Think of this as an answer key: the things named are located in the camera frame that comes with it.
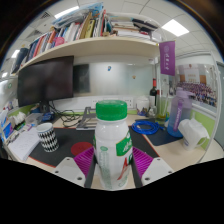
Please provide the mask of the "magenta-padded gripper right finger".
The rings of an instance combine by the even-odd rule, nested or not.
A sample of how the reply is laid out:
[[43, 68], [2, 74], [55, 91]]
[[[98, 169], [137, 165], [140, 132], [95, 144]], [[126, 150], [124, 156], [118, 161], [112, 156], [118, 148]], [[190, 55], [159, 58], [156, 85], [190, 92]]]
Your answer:
[[161, 158], [152, 158], [146, 152], [133, 148], [132, 173], [137, 188], [157, 181], [174, 170]]

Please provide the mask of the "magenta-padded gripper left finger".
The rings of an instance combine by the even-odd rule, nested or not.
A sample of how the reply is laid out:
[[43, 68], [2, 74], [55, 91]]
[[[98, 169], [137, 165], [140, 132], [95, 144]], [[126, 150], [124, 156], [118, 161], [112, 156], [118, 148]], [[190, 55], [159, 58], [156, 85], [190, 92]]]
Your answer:
[[95, 172], [95, 165], [94, 148], [91, 147], [74, 158], [65, 157], [53, 169], [52, 173], [81, 187], [90, 188]]

